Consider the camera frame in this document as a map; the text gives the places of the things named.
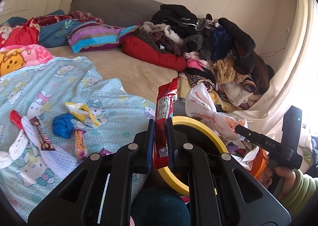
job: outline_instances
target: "red snack package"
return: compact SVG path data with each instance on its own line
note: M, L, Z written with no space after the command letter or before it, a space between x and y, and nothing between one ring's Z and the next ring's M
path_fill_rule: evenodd
M173 103L177 100L178 79L162 85L158 89L155 115L155 151L154 169L169 165L168 147L166 140L166 120L172 117Z

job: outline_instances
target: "light blue blanket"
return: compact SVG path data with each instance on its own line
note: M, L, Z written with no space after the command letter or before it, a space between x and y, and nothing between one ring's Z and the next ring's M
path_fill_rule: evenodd
M103 81L86 57L56 57L38 67L22 68L0 78L0 151L8 151L19 129L9 122L11 110L22 116L37 115L53 144L74 154L74 138L64 139L52 132L52 120L68 112L65 102L84 102L99 116L102 125L86 127L85 143L89 154L105 148L116 152L147 129L154 104L126 93L118 78ZM141 189L145 175L133 176L132 198ZM12 206L27 220L32 209L60 182L45 165L40 153L28 145L23 155L0 170L0 187Z

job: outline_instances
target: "hand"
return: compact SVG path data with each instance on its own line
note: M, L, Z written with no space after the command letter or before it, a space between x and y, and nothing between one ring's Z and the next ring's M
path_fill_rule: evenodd
M266 167L263 173L257 178L257 180L267 189L272 183L272 171L268 167L269 159L266 161ZM296 182L296 174L288 167L276 167L275 172L280 177L285 178L285 182L281 189L281 192L278 195L278 200L281 200L288 192L293 188Z
M135 226L134 220L132 219L132 217L130 217L130 225L129 226Z

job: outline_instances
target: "red pillow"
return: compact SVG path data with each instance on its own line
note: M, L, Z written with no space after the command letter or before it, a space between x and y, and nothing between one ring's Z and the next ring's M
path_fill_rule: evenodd
M187 65L184 57L177 57L173 54L161 54L137 37L127 37L123 41L122 46L122 52L125 54L154 65L178 72L183 71Z

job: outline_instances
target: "white curtain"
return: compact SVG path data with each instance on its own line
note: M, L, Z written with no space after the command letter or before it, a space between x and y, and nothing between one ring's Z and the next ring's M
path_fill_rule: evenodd
M280 142L283 116L291 105L308 108L311 102L318 106L316 97L308 96L310 87L318 87L313 85L318 71L317 18L316 0L297 0L284 60L271 79L268 91L249 110L231 113L236 119L246 118L249 129Z

